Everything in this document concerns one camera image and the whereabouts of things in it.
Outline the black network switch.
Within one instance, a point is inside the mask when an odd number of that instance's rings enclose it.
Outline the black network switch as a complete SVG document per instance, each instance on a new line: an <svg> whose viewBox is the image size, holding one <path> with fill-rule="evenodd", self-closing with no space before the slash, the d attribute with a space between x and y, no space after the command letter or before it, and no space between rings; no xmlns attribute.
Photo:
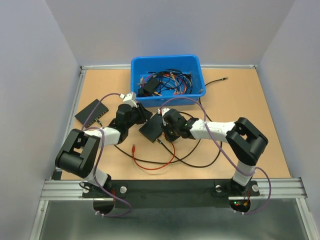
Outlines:
<svg viewBox="0 0 320 240"><path fill-rule="evenodd" d="M75 115L75 119L78 120L85 128L88 128L97 122L108 111L109 109L103 103L99 103L99 100L95 99L78 112Z"/></svg>
<svg viewBox="0 0 320 240"><path fill-rule="evenodd" d="M139 132L153 143L163 133L162 124L162 117L156 113L139 129Z"/></svg>

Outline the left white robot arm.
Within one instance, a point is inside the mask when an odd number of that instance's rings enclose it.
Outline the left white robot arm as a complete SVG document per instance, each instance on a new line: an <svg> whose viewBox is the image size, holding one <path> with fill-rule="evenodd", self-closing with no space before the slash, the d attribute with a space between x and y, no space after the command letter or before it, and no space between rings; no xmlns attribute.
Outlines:
<svg viewBox="0 0 320 240"><path fill-rule="evenodd" d="M136 106L120 104L107 127L87 131L72 129L55 158L55 166L94 185L100 197L108 196L112 188L111 176L94 167L98 149L121 144L133 125L144 124L152 116L141 103Z"/></svg>

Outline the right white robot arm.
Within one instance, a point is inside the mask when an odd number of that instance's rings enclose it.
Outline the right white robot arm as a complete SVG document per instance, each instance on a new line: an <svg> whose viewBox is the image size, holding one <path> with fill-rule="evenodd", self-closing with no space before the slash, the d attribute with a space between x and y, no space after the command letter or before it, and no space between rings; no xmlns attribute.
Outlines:
<svg viewBox="0 0 320 240"><path fill-rule="evenodd" d="M269 140L247 118L240 117L231 122L213 122L195 117L187 120L173 108L159 109L157 113L162 118L161 128L165 138L170 142L183 138L211 139L229 144L238 159L230 180L231 192L242 195L248 190L257 162Z"/></svg>

